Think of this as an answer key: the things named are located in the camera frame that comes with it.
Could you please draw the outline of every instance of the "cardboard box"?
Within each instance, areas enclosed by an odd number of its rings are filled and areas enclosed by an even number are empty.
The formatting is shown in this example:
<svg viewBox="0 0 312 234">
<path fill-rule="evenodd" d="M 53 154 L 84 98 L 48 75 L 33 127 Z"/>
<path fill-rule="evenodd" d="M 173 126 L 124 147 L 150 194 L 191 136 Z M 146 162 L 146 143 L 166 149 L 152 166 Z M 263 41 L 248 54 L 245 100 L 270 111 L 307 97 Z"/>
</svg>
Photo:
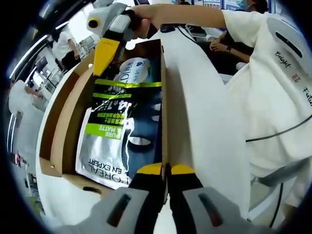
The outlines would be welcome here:
<svg viewBox="0 0 312 234">
<path fill-rule="evenodd" d="M 89 64 L 90 63 L 93 64 L 94 53 L 95 50 L 92 50 L 85 57 L 85 59 L 74 69 L 73 73 L 70 74 L 69 78 L 61 87 L 58 95 L 56 96 L 54 102 L 52 103 L 49 116 L 43 129 L 39 152 L 41 170 L 45 175 L 61 177 L 61 174 L 55 170 L 54 166 L 50 162 L 51 157 L 50 151 L 54 132 L 59 119 L 59 115 L 75 83 L 77 82 L 79 77 L 82 76 L 84 72 L 86 72 L 89 69 L 88 67 Z"/>
<path fill-rule="evenodd" d="M 160 58 L 161 59 L 161 80 L 162 80 L 162 157 L 163 163 L 167 161 L 167 118 L 166 118 L 166 83 L 165 83 L 165 63 L 163 58 L 163 50 L 160 40 L 146 41 L 136 45 L 133 50 L 125 50 L 122 61 L 133 57 L 142 58 Z M 51 133 L 44 132 L 42 141 L 50 141 L 51 145 L 46 148 L 45 154 L 40 153 L 40 157 L 45 160 L 40 160 L 41 170 L 44 174 L 51 176 L 62 176 L 74 185 L 85 191 L 92 191 L 105 196 L 111 189 L 93 182 L 86 177 L 75 172 L 75 160 L 79 132 L 81 129 L 82 120 L 85 111 L 91 105 L 92 91 L 95 79 L 92 76 L 93 68 L 91 67 L 84 72 L 75 82 L 72 90 L 67 88 L 68 96 L 64 101 L 63 98 L 58 102 L 58 108 L 62 107 L 57 122 L 54 127 L 53 136 Z"/>
</svg>

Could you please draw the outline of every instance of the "l'oreal packaging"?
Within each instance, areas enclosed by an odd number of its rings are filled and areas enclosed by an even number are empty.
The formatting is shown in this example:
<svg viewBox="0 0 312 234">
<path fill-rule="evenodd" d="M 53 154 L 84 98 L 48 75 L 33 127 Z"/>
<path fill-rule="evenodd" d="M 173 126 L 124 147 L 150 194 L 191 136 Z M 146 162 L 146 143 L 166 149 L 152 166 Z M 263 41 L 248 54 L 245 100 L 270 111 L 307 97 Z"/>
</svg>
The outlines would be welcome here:
<svg viewBox="0 0 312 234">
<path fill-rule="evenodd" d="M 114 80 L 97 79 L 79 134 L 76 172 L 112 189 L 161 162 L 161 82 L 157 61 L 131 58 Z"/>
</svg>

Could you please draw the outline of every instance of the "hand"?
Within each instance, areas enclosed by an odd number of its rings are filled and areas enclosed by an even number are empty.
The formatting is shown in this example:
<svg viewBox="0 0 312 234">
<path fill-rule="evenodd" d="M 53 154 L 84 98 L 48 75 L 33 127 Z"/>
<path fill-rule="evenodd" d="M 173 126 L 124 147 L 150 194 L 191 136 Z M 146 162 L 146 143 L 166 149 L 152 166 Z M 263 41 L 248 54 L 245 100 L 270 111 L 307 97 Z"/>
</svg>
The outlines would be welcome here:
<svg viewBox="0 0 312 234">
<path fill-rule="evenodd" d="M 211 46 L 212 51 L 226 52 L 227 46 L 221 43 L 217 43 Z"/>
<path fill-rule="evenodd" d="M 75 59 L 76 59 L 76 60 L 80 58 L 80 57 L 79 57 L 79 54 L 78 54 L 77 52 L 74 52 L 74 56 L 75 56 Z"/>
<path fill-rule="evenodd" d="M 220 43 L 220 41 L 221 41 L 221 39 L 220 39 L 220 38 L 217 38 L 217 39 L 215 39 L 213 42 L 211 42 L 211 43 L 210 43 L 210 46 L 209 46 L 210 50 L 213 50 L 213 49 L 212 49 L 212 46 L 213 46 L 213 45 L 217 45 L 218 43 Z"/>
<path fill-rule="evenodd" d="M 140 27 L 135 31 L 133 39 L 146 38 L 152 23 L 157 29 L 162 24 L 161 14 L 158 12 L 158 5 L 141 5 L 131 8 L 137 16 L 141 17 Z"/>
</svg>

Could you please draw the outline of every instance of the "white table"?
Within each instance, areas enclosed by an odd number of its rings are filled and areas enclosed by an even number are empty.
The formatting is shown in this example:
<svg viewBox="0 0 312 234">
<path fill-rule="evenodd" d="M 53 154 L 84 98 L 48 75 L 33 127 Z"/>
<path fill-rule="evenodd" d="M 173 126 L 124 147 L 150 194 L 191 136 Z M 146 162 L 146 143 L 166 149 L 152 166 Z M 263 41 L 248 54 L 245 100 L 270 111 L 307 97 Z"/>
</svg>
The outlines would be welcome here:
<svg viewBox="0 0 312 234">
<path fill-rule="evenodd" d="M 191 165 L 204 186 L 223 193 L 246 217 L 250 199 L 249 160 L 242 127 L 230 106 L 226 87 L 204 52 L 179 31 L 158 32 L 152 39 L 157 38 L 161 38 L 168 70 L 171 162 Z M 47 215 L 57 216 L 63 224 L 82 221 L 99 201 L 97 194 L 82 191 L 65 179 L 42 175 L 38 155 L 36 169 L 43 207 Z M 159 230 L 168 222 L 166 218 L 161 220 L 157 221 Z"/>
</svg>

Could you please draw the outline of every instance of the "black handle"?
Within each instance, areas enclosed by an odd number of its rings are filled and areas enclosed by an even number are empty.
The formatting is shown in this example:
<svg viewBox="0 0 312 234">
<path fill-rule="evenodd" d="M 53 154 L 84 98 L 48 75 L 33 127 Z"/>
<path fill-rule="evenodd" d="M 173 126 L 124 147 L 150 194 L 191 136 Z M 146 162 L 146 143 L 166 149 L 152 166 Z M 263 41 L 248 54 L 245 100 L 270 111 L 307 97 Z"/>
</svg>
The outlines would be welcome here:
<svg viewBox="0 0 312 234">
<path fill-rule="evenodd" d="M 133 10 L 126 10 L 122 12 L 122 14 L 128 15 L 130 17 L 131 22 L 130 22 L 129 28 L 131 30 L 135 31 L 140 27 L 142 18 L 137 16 Z M 158 31 L 157 28 L 151 23 L 150 29 L 148 30 L 148 33 L 147 33 L 147 39 L 151 38 L 157 31 Z"/>
</svg>

